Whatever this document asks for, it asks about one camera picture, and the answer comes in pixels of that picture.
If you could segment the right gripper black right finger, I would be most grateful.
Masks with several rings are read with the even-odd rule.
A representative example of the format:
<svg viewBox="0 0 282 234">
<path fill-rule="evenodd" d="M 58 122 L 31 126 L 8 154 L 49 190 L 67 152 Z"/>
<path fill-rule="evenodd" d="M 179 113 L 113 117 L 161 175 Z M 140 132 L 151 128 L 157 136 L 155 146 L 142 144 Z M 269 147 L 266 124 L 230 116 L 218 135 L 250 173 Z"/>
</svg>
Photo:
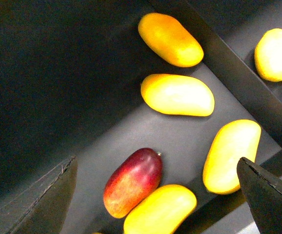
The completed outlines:
<svg viewBox="0 0 282 234">
<path fill-rule="evenodd" d="M 282 234 L 282 180 L 245 157 L 237 175 L 259 232 Z"/>
</svg>

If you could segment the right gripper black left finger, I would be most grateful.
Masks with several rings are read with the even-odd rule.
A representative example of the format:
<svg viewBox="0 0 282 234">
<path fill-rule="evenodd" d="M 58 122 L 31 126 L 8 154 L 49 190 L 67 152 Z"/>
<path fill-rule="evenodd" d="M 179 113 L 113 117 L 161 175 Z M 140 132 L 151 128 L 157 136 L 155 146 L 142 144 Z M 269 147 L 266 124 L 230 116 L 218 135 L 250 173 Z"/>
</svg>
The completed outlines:
<svg viewBox="0 0 282 234">
<path fill-rule="evenodd" d="M 67 158 L 0 207 L 0 234 L 59 234 L 77 172 L 76 157 Z"/>
</svg>

